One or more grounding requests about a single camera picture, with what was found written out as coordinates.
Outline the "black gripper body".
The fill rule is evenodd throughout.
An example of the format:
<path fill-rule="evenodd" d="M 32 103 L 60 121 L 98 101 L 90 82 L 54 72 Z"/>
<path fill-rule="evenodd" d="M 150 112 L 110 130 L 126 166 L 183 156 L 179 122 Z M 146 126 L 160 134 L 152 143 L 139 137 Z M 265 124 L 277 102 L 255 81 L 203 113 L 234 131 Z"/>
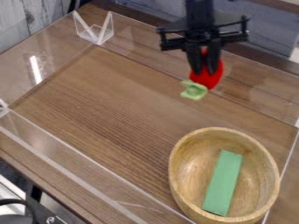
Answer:
<path fill-rule="evenodd" d="M 246 15 L 215 17 L 215 24 L 206 29 L 191 28 L 187 18 L 170 23 L 166 27 L 158 27 L 160 35 L 160 49 L 171 51 L 186 50 L 187 43 L 207 46 L 212 40 L 219 40 L 220 45 L 244 42 L 248 40 L 248 21 Z"/>

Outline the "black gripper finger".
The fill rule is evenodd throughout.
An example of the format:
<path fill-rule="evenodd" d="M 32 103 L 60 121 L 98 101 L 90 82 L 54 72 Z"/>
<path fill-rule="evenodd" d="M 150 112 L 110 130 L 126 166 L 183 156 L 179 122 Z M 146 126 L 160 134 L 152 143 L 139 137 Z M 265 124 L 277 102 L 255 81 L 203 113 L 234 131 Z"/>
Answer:
<path fill-rule="evenodd" d="M 186 43 L 186 53 L 191 70 L 199 74 L 202 72 L 202 49 L 196 43 Z"/>
<path fill-rule="evenodd" d="M 214 74 L 218 71 L 220 62 L 220 39 L 214 38 L 208 44 L 207 50 L 207 67 L 210 74 Z"/>

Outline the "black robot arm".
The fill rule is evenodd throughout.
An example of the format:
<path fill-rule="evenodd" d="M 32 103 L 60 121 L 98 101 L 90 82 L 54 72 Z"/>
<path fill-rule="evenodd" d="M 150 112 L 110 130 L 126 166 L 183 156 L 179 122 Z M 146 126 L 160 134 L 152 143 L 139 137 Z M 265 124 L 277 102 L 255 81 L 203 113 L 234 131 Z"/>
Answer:
<path fill-rule="evenodd" d="M 183 50 L 191 70 L 203 67 L 214 74 L 220 66 L 220 48 L 248 40 L 248 20 L 243 14 L 228 14 L 214 8 L 214 0 L 186 0 L 186 16 L 156 29 L 163 51 Z"/>

